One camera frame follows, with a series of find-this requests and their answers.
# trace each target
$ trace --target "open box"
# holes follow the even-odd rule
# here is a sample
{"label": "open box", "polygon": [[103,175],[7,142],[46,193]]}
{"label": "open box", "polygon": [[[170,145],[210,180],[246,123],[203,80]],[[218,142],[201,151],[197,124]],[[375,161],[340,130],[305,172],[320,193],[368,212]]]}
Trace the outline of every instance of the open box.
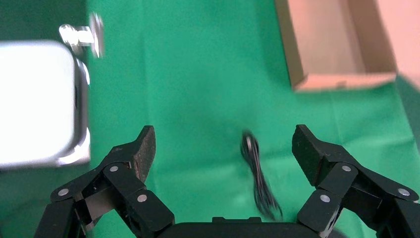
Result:
{"label": "open box", "polygon": [[398,73],[420,89],[420,1],[276,0],[296,91],[374,87]]}

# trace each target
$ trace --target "coiled cable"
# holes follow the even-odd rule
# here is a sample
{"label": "coiled cable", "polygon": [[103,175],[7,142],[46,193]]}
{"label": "coiled cable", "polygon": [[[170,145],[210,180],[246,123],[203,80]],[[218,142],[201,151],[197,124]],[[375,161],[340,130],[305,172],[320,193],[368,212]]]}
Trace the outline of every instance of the coiled cable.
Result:
{"label": "coiled cable", "polygon": [[261,171],[258,141],[250,131],[242,133],[241,153],[254,175],[254,200],[258,210],[272,221],[282,221],[283,211],[265,181]]}

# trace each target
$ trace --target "blurry object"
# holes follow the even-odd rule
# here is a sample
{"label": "blurry object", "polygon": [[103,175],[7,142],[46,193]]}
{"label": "blurry object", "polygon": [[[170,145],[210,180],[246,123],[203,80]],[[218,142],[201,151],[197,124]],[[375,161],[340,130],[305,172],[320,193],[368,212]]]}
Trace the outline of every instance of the blurry object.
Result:
{"label": "blurry object", "polygon": [[63,44],[0,43],[0,168],[90,159],[86,66]]}
{"label": "blurry object", "polygon": [[260,147],[257,138],[250,131],[242,133],[241,154],[254,176],[254,200],[258,210],[272,221],[283,221],[283,211],[261,171]]}
{"label": "blurry object", "polygon": [[104,54],[104,33],[102,18],[96,13],[89,17],[89,26],[73,27],[69,24],[60,26],[60,35],[63,42],[69,45],[76,55],[83,53],[83,47],[91,47],[95,57]]}
{"label": "blurry object", "polygon": [[276,0],[295,91],[375,87],[395,81],[399,70],[420,75],[413,67],[420,54],[410,51],[420,53],[414,23],[419,15],[413,10],[420,10],[420,2],[408,0],[411,10],[397,1],[378,2]]}

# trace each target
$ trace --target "green cloth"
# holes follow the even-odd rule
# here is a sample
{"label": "green cloth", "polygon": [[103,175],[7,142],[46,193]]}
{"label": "green cloth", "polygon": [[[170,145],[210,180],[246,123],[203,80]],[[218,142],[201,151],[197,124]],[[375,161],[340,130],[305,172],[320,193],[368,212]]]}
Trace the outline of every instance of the green cloth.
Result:
{"label": "green cloth", "polygon": [[402,77],[397,78],[396,85],[416,139],[417,148],[420,148],[420,93]]}
{"label": "green cloth", "polygon": [[[291,153],[296,124],[362,165],[420,192],[416,143],[394,84],[295,94],[272,0],[89,0],[105,58],[90,58],[93,166],[155,127],[152,190],[179,222],[259,216],[241,131],[258,138],[263,172],[292,222],[314,188]],[[336,228],[373,238],[345,210]],[[115,212],[95,237],[133,237]]]}

